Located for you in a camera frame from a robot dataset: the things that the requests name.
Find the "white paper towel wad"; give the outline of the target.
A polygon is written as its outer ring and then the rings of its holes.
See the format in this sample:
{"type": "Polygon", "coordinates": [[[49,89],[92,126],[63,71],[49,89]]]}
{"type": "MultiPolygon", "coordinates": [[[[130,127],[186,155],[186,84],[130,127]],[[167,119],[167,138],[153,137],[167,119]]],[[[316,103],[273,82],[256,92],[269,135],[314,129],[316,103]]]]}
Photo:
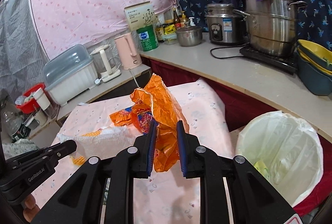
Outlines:
{"type": "Polygon", "coordinates": [[[106,127],[81,136],[57,134],[61,143],[74,140],[77,149],[70,154],[70,159],[76,166],[81,166],[90,157],[101,160],[114,157],[121,150],[132,146],[137,134],[126,126],[106,127]]]}

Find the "orange snack wrapper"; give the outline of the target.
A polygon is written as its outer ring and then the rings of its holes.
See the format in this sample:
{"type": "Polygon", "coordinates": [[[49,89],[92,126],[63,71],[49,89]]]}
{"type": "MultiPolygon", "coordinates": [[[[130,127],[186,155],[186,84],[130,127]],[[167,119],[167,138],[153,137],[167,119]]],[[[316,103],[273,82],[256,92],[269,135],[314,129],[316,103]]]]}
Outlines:
{"type": "Polygon", "coordinates": [[[134,105],[112,113],[111,121],[115,126],[132,124],[140,133],[146,134],[151,121],[155,120],[154,169],[156,172],[168,171],[179,160],[177,122],[183,122],[186,132],[190,130],[181,106],[156,74],[151,76],[144,88],[135,89],[130,98],[134,105]]]}

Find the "white bin liner bag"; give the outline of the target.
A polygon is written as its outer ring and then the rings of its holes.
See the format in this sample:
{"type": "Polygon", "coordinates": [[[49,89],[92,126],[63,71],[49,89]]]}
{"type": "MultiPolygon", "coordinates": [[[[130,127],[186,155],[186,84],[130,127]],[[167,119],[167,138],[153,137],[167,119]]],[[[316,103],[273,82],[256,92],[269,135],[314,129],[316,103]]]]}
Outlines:
{"type": "Polygon", "coordinates": [[[295,207],[323,176],[323,149],[304,119],[274,111],[250,121],[239,133],[236,154],[244,156],[295,207]]]}

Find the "pink tablecloth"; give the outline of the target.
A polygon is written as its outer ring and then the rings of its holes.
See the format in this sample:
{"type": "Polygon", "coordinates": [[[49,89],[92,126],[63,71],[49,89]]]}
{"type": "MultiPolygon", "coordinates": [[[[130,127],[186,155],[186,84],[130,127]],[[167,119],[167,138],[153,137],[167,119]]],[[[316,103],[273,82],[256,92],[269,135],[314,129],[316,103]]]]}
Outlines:
{"type": "Polygon", "coordinates": [[[86,141],[90,156],[105,159],[131,146],[156,121],[154,169],[148,179],[133,183],[134,222],[198,223],[199,180],[183,177],[176,125],[182,121],[201,145],[232,158],[224,113],[224,103],[205,80],[167,87],[153,75],[144,88],[130,95],[76,107],[55,142],[86,141]]]}

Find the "white dish box grey lid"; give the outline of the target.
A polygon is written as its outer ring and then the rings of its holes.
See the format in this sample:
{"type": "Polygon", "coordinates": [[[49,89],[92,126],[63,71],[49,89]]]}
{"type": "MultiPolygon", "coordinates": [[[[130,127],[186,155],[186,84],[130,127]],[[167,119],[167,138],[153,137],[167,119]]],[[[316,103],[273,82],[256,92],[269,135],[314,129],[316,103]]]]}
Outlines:
{"type": "Polygon", "coordinates": [[[60,106],[92,89],[98,78],[97,70],[87,49],[77,44],[45,64],[43,81],[46,92],[60,106]]]}

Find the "white glass kettle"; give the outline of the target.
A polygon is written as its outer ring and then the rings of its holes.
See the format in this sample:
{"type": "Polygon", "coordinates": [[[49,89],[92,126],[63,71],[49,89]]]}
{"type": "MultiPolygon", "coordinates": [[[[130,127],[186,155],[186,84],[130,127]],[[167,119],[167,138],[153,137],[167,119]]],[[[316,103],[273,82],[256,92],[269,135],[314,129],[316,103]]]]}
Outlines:
{"type": "Polygon", "coordinates": [[[116,64],[109,44],[95,48],[90,55],[93,58],[100,79],[104,83],[121,75],[120,64],[116,64]]]}

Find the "pink electric kettle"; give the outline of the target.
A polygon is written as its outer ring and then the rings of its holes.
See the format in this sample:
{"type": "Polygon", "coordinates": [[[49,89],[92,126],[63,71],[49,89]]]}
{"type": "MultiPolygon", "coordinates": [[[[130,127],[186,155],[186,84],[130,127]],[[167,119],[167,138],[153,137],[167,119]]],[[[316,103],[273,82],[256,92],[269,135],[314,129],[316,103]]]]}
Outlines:
{"type": "Polygon", "coordinates": [[[131,70],[142,64],[131,33],[115,38],[115,45],[124,70],[131,70]]]}

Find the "stacked teal yellow basins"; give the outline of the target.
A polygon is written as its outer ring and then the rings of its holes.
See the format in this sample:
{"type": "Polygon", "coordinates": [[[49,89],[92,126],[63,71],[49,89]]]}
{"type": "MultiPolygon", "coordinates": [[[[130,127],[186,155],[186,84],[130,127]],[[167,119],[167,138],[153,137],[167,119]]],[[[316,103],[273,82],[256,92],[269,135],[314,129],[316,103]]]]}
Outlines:
{"type": "Polygon", "coordinates": [[[298,76],[317,96],[331,95],[331,51],[308,40],[297,40],[298,76]]]}

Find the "green tin can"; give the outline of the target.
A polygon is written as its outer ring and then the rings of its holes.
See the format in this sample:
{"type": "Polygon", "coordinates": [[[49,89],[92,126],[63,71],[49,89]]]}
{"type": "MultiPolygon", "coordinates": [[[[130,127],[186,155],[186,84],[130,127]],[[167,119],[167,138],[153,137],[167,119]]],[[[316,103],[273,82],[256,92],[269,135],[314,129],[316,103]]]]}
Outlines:
{"type": "Polygon", "coordinates": [[[152,25],[137,29],[136,32],[143,51],[151,51],[158,48],[157,38],[152,25]]]}

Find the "steel rice cooker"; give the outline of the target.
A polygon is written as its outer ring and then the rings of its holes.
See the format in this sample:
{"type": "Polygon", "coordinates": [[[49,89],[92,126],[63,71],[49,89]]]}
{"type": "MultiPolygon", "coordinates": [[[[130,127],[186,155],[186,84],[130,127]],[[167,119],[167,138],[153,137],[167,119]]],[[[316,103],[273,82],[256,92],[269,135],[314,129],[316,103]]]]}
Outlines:
{"type": "Polygon", "coordinates": [[[233,4],[213,3],[206,6],[209,39],[214,44],[244,43],[246,33],[243,17],[233,12],[233,4]]]}

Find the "small steel pot with lid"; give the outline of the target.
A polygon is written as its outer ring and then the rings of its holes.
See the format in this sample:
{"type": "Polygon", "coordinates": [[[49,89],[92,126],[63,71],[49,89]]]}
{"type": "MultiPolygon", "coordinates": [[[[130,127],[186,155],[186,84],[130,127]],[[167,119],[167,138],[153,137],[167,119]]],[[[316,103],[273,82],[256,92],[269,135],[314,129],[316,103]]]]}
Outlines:
{"type": "Polygon", "coordinates": [[[177,40],[182,47],[193,47],[202,43],[203,31],[199,26],[186,26],[177,29],[177,40]]]}

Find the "large steel steamer pot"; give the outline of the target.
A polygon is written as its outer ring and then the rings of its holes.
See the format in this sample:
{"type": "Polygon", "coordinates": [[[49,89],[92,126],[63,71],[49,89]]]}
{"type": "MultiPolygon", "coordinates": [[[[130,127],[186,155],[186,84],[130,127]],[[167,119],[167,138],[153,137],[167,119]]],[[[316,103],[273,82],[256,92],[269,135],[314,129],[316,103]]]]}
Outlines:
{"type": "Polygon", "coordinates": [[[244,18],[254,49],[286,57],[295,48],[298,11],[306,7],[300,0],[245,0],[245,10],[234,9],[233,13],[244,18]]]}

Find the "yellow label jar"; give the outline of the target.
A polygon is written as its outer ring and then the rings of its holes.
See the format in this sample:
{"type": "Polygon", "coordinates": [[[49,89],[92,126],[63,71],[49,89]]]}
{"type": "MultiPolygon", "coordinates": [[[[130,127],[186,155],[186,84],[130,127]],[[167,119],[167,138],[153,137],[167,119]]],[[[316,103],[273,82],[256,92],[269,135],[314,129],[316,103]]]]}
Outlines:
{"type": "Polygon", "coordinates": [[[166,20],[163,29],[164,29],[163,40],[166,44],[174,44],[175,42],[177,42],[176,26],[173,20],[171,19],[166,20]]]}

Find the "beige printed carton box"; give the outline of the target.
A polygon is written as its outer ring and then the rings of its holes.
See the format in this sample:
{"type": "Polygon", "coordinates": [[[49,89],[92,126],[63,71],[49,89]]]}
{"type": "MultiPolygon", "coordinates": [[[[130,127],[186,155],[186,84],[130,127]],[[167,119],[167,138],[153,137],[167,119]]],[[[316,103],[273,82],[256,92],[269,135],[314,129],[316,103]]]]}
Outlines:
{"type": "Polygon", "coordinates": [[[150,1],[125,7],[124,14],[130,31],[156,23],[156,14],[150,1]]]}

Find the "dark sauce bottle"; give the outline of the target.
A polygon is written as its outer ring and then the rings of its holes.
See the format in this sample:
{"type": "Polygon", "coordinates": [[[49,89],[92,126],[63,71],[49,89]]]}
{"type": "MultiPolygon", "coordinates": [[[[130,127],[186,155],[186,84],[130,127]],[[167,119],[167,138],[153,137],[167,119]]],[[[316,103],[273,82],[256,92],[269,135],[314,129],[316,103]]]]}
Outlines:
{"type": "Polygon", "coordinates": [[[181,20],[179,19],[179,16],[177,14],[177,10],[175,7],[173,8],[173,24],[175,25],[176,29],[181,28],[181,20]]]}

